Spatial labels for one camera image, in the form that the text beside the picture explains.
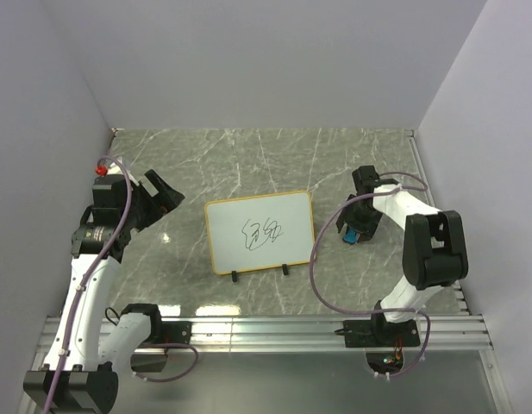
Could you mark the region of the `blue whiteboard eraser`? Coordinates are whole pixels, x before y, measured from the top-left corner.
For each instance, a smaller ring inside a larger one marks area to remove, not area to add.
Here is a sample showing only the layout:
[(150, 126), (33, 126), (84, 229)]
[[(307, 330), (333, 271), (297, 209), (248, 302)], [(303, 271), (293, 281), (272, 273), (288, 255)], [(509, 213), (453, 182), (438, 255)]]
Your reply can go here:
[(342, 240), (347, 244), (354, 245), (358, 242), (359, 237), (360, 234), (356, 230), (347, 228)]

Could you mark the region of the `yellow framed whiteboard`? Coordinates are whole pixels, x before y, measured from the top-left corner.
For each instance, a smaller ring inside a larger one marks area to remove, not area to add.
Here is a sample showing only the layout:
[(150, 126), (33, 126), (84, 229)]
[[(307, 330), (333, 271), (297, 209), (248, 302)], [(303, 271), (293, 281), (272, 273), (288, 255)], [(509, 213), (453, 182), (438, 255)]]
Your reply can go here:
[(310, 262), (315, 229), (306, 190), (211, 201), (204, 218), (217, 275)]

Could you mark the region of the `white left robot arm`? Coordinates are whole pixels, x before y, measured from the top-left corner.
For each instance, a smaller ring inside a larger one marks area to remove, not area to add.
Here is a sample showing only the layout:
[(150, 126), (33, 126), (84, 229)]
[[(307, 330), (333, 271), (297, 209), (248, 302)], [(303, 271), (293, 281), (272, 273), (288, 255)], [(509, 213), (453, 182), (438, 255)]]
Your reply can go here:
[(59, 327), (40, 368), (28, 371), (23, 390), (44, 413), (108, 413), (121, 372), (135, 350), (167, 339), (156, 304), (129, 304), (101, 341), (107, 297), (135, 231), (175, 210), (184, 195), (153, 169), (146, 187), (118, 166), (100, 167), (92, 202), (72, 235), (71, 276)]

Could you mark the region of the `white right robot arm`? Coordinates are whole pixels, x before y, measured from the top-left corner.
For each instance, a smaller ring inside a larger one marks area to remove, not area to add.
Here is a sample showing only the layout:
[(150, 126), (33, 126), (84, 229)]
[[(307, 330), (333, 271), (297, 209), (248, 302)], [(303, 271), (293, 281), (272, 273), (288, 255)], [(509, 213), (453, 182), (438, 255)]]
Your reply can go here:
[(416, 346), (415, 314), (408, 310), (420, 310), (443, 288), (467, 276), (461, 216), (425, 204), (388, 173), (377, 173), (374, 166), (360, 166), (352, 176), (355, 194), (348, 198), (362, 199), (347, 205), (336, 220), (337, 230), (344, 233), (342, 240), (351, 245), (370, 241), (384, 216), (404, 232), (404, 276), (376, 303), (377, 310), (388, 311), (371, 316), (369, 332), (382, 345), (411, 336), (408, 343)]

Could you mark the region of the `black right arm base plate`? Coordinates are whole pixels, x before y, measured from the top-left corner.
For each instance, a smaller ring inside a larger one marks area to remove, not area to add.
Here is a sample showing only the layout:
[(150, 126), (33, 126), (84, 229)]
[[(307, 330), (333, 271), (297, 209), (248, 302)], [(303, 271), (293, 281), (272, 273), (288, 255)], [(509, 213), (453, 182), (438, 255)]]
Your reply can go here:
[(344, 338), (346, 348), (418, 347), (421, 344), (416, 322), (388, 323), (384, 318), (346, 320), (335, 331)]

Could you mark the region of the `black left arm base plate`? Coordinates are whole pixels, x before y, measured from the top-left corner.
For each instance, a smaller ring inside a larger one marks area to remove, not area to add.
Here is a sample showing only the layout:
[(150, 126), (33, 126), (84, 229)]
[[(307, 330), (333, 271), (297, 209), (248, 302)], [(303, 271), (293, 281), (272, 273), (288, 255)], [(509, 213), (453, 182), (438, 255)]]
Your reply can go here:
[(160, 328), (159, 339), (162, 343), (189, 344), (191, 342), (192, 322), (165, 321)]

